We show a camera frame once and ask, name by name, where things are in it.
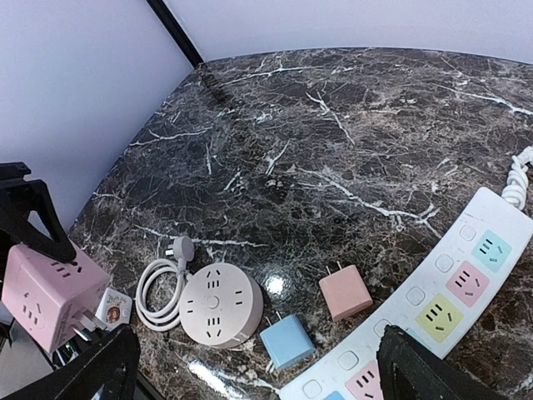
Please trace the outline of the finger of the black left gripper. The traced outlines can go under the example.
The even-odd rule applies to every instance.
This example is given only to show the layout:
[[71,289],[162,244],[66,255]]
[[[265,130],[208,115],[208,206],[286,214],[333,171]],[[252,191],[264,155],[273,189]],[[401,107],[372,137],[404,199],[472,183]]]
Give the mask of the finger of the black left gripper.
[[1,261],[10,248],[23,243],[53,260],[69,263],[76,250],[59,221],[47,184],[27,180],[24,162],[1,164]]

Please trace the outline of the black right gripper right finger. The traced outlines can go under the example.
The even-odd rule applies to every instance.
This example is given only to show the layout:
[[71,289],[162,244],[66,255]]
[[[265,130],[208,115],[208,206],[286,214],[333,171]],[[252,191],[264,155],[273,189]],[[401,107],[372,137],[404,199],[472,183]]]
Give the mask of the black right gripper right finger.
[[376,353],[385,399],[502,399],[438,358],[396,325],[386,327]]

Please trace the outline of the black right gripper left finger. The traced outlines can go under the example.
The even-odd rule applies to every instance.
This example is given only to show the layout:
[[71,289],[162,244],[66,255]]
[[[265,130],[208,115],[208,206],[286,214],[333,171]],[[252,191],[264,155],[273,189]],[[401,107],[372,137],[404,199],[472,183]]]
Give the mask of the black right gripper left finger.
[[140,344],[132,327],[122,324],[66,366],[6,396],[7,399],[132,399],[137,383]]

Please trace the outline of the pink cube socket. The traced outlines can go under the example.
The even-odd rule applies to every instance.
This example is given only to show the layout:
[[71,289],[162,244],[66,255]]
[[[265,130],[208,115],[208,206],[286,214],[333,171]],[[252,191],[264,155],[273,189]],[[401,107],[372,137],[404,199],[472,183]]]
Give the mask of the pink cube socket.
[[109,275],[79,247],[69,263],[25,244],[8,252],[2,303],[46,352],[52,353],[83,329],[101,302]]

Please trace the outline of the pink plug adapter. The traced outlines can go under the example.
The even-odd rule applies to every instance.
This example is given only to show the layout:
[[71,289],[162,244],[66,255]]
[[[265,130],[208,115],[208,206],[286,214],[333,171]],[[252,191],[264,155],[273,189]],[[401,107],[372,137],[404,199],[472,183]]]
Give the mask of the pink plug adapter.
[[341,268],[319,281],[333,322],[339,322],[373,304],[371,295],[355,265]]

